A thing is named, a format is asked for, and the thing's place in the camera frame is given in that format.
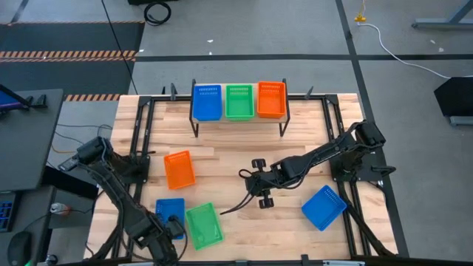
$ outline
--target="plastic basket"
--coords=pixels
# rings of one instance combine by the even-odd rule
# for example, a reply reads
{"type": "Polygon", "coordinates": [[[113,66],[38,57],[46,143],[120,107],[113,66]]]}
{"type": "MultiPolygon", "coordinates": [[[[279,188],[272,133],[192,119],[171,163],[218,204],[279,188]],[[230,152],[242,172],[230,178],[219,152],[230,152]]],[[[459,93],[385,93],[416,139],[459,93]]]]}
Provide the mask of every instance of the plastic basket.
{"type": "Polygon", "coordinates": [[[286,114],[286,84],[261,81],[258,83],[258,116],[281,118],[286,114]]]}
{"type": "MultiPolygon", "coordinates": [[[[186,212],[186,206],[183,198],[179,199],[158,199],[156,201],[156,215],[157,218],[164,224],[167,225],[170,216],[177,216],[180,224],[184,225],[184,217],[186,212]]],[[[174,239],[183,239],[184,235],[176,236],[174,239]]]]}
{"type": "Polygon", "coordinates": [[[211,202],[186,211],[186,219],[195,250],[201,250],[223,240],[220,222],[211,202]]]}
{"type": "Polygon", "coordinates": [[[328,185],[325,185],[302,206],[302,212],[317,229],[323,231],[346,207],[347,204],[328,185]]]}
{"type": "Polygon", "coordinates": [[[192,114],[198,121],[220,120],[222,87],[220,85],[195,86],[192,114]]]}
{"type": "Polygon", "coordinates": [[[169,189],[183,188],[195,184],[194,167],[189,151],[166,155],[164,166],[169,189]]]}
{"type": "Polygon", "coordinates": [[[254,117],[254,96],[251,85],[227,85],[225,116],[232,121],[246,121],[254,117]]]}

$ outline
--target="black floor mat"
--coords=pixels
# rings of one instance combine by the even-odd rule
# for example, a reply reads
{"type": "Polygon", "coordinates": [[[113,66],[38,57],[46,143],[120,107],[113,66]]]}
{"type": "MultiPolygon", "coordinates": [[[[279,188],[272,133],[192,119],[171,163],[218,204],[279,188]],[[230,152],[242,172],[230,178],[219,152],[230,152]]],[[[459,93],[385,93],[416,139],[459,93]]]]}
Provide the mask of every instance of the black floor mat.
{"type": "MultiPolygon", "coordinates": [[[[133,70],[133,62],[128,62],[133,70]]],[[[63,89],[65,95],[128,94],[123,61],[0,63],[0,83],[13,91],[63,89]]]]}
{"type": "MultiPolygon", "coordinates": [[[[144,23],[113,23],[113,27],[127,55],[140,49],[144,23]]],[[[130,76],[117,51],[108,23],[3,24],[0,25],[0,57],[4,56],[0,58],[0,83],[13,91],[59,88],[65,95],[128,94],[130,76]],[[43,59],[46,52],[39,56],[40,51],[48,51],[48,58],[43,59]],[[64,51],[74,58],[50,59],[63,60],[64,51]],[[86,54],[84,51],[87,51],[86,60],[80,56],[86,54]],[[114,58],[100,58],[101,51],[103,56],[114,58]],[[23,56],[34,59],[17,59],[23,56]]],[[[130,59],[127,62],[132,69],[134,62],[130,59]]]]}
{"type": "MultiPolygon", "coordinates": [[[[113,23],[122,50],[140,49],[144,23],[113,23]]],[[[0,51],[118,50],[108,23],[37,23],[0,26],[0,51]]]]}

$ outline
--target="keyboard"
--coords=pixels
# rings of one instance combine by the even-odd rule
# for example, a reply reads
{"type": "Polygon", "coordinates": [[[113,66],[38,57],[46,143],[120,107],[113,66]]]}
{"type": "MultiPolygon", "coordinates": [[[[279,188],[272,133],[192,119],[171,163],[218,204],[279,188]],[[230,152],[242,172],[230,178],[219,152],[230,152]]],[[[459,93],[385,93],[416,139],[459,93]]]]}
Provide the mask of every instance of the keyboard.
{"type": "Polygon", "coordinates": [[[17,193],[0,193],[0,233],[11,231],[18,205],[17,199],[17,193]]]}

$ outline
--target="computer mouse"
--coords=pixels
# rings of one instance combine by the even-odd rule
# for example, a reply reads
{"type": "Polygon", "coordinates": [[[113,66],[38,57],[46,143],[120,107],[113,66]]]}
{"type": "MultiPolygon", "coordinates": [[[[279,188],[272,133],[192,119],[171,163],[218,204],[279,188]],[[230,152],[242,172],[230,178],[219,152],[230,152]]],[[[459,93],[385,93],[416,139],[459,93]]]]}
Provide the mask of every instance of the computer mouse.
{"type": "Polygon", "coordinates": [[[24,266],[31,259],[31,233],[19,232],[10,240],[7,251],[11,266],[24,266]]]}

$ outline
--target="blue screen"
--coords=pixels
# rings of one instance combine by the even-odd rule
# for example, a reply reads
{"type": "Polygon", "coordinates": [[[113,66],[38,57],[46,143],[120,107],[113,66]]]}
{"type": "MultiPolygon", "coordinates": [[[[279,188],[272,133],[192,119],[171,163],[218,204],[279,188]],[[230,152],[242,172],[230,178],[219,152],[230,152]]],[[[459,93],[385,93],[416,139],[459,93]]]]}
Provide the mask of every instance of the blue screen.
{"type": "Polygon", "coordinates": [[[0,110],[2,109],[14,109],[16,107],[23,106],[15,98],[9,96],[5,92],[0,91],[0,110]]]}

